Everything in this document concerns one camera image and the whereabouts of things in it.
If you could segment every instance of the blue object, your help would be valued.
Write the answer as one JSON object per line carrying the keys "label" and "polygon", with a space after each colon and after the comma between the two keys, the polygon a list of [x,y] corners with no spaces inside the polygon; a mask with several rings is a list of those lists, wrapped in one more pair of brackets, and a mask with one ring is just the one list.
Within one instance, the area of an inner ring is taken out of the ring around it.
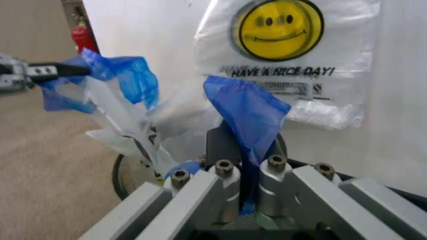
{"label": "blue object", "polygon": [[180,165],[172,168],[168,173],[166,173],[166,175],[164,176],[164,179],[167,179],[173,172],[175,172],[178,169],[185,169],[190,174],[194,175],[200,169],[200,163],[198,161],[186,161],[186,162],[183,162]]}
{"label": "blue object", "polygon": [[254,83],[234,78],[208,76],[203,87],[237,138],[243,155],[241,194],[250,202],[257,189],[259,166],[291,106]]}
{"label": "blue object", "polygon": [[[103,57],[85,48],[75,58],[64,64],[90,68],[91,77],[101,81],[118,79],[120,90],[131,103],[142,102],[147,109],[155,106],[159,100],[159,84],[143,57]],[[46,111],[77,110],[91,114],[95,106],[83,104],[81,99],[73,99],[57,92],[56,86],[63,84],[80,85],[84,76],[60,77],[57,80],[40,83],[43,90],[44,109]]]}

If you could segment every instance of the red fire extinguisher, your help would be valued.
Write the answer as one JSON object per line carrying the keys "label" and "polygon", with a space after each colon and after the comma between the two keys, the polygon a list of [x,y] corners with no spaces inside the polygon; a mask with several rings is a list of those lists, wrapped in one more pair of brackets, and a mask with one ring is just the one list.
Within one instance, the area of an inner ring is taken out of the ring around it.
{"label": "red fire extinguisher", "polygon": [[77,51],[79,54],[82,52],[83,48],[88,48],[99,53],[95,39],[83,20],[80,20],[78,26],[72,29],[71,38],[77,45]]}
{"label": "red fire extinguisher", "polygon": [[91,33],[89,27],[85,24],[83,10],[80,6],[77,6],[74,11],[75,14],[73,15],[76,16],[78,26],[71,30],[71,38],[77,45],[78,53],[80,54],[83,51],[83,48],[88,48],[96,53],[99,53],[94,35]]}

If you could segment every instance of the hex socket screw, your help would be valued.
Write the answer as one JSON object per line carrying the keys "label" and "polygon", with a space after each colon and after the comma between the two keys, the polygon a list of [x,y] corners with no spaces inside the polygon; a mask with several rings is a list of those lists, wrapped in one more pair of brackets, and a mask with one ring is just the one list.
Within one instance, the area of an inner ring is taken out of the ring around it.
{"label": "hex socket screw", "polygon": [[177,169],[175,172],[170,175],[170,181],[172,186],[177,189],[181,189],[184,185],[190,180],[190,174],[185,169]]}
{"label": "hex socket screw", "polygon": [[233,163],[230,160],[218,160],[215,163],[215,174],[221,178],[228,178],[233,174],[233,168]]}
{"label": "hex socket screw", "polygon": [[331,165],[321,162],[314,165],[314,169],[330,181],[334,179],[335,169]]}
{"label": "hex socket screw", "polygon": [[283,172],[286,167],[287,158],[283,155],[271,155],[267,161],[270,169],[276,172]]}

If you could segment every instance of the white plastic bag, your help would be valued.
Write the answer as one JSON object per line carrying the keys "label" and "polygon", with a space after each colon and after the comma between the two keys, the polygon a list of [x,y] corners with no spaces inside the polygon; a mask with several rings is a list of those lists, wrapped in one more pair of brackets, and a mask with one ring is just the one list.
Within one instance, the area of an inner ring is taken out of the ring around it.
{"label": "white plastic bag", "polygon": [[380,0],[212,0],[195,35],[198,73],[253,81],[289,119],[359,126]]}
{"label": "white plastic bag", "polygon": [[168,101],[147,112],[107,83],[87,77],[85,102],[96,106],[91,117],[105,127],[87,134],[165,176],[179,163],[203,155],[206,132],[221,123],[202,83],[181,86]]}

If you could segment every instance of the yellow smiley face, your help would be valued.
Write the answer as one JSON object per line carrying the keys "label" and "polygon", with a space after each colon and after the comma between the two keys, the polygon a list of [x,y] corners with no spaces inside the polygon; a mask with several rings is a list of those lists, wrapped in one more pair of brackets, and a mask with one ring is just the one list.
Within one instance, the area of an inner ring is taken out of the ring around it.
{"label": "yellow smiley face", "polygon": [[232,24],[232,38],[241,52],[281,62],[298,58],[320,41],[324,20],[308,0],[268,0],[245,7]]}

